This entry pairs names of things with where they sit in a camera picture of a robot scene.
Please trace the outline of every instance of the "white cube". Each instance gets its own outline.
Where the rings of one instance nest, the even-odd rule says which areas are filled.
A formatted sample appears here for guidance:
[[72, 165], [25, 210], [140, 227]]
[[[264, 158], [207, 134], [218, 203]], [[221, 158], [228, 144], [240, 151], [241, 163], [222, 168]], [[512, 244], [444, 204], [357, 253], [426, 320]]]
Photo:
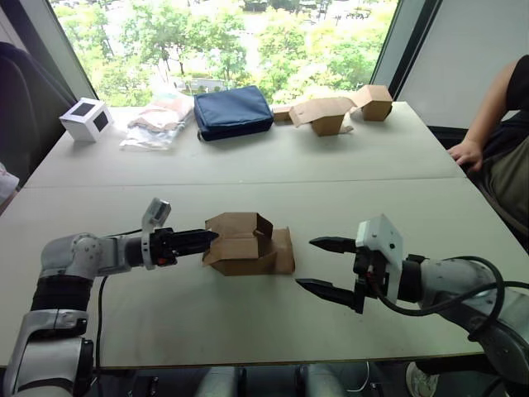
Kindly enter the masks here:
[[89, 142], [97, 141], [112, 124], [105, 102], [90, 98], [81, 98], [59, 120], [76, 141]]

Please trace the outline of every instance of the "clear plastic bag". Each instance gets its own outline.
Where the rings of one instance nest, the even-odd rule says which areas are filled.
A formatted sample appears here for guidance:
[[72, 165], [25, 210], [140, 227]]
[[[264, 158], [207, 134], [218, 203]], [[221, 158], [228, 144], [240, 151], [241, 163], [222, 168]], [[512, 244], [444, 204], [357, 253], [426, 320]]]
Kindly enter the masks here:
[[158, 95], [128, 123], [126, 138], [120, 146], [168, 150], [193, 115], [193, 103], [193, 97], [177, 91]]

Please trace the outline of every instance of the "blue pouch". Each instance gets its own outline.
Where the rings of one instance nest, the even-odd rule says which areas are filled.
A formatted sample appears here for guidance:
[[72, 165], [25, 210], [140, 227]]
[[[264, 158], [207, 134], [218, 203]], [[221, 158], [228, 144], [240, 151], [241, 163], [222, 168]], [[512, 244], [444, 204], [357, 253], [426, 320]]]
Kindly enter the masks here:
[[204, 141], [268, 131], [274, 115], [254, 85], [195, 95], [195, 117]]

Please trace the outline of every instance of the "white table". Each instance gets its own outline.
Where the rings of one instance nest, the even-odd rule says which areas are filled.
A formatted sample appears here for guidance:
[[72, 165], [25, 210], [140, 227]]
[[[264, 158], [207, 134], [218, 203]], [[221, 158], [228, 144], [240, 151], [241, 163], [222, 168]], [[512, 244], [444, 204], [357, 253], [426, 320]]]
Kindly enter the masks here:
[[[118, 121], [130, 113], [113, 110]], [[192, 122], [167, 152], [121, 150], [118, 123], [96, 144], [59, 140], [26, 187], [145, 186], [159, 184], [254, 184], [329, 180], [465, 177], [407, 103], [395, 103], [384, 122], [318, 137], [309, 125], [200, 142]]]
[[[522, 248], [464, 178], [356, 182], [23, 189], [0, 218], [0, 365], [11, 354], [51, 239], [135, 229], [153, 196], [173, 207], [167, 226], [201, 227], [224, 211], [258, 211], [289, 226], [295, 277], [350, 288], [352, 256], [308, 245], [354, 236], [358, 223], [386, 213], [405, 251], [430, 257], [488, 258], [506, 280], [528, 280]], [[95, 283], [92, 296], [97, 294]], [[91, 299], [88, 337], [95, 336]], [[104, 295], [105, 367], [186, 366], [444, 356], [479, 352], [466, 332], [439, 316], [408, 318], [366, 301], [365, 313], [325, 302], [291, 276], [224, 277], [200, 256], [176, 266], [114, 275]]]

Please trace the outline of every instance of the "cardboard piece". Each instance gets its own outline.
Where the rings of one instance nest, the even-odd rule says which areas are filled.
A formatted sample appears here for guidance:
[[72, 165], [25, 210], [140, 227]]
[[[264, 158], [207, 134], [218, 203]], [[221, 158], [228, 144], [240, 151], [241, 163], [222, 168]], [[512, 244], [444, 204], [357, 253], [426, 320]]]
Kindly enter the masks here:
[[382, 122], [391, 112], [393, 102], [385, 85], [365, 85], [350, 95], [354, 106], [350, 112], [362, 109], [364, 120]]
[[274, 122], [291, 122], [290, 112], [292, 106], [274, 106], [272, 107], [272, 113], [274, 114]]
[[336, 135], [340, 132], [344, 115], [355, 104], [350, 98], [316, 98], [292, 106], [288, 115], [294, 126], [310, 122], [319, 136]]
[[258, 213], [222, 213], [206, 221], [218, 233], [203, 264], [224, 275], [292, 274], [295, 269], [290, 231], [273, 230]]

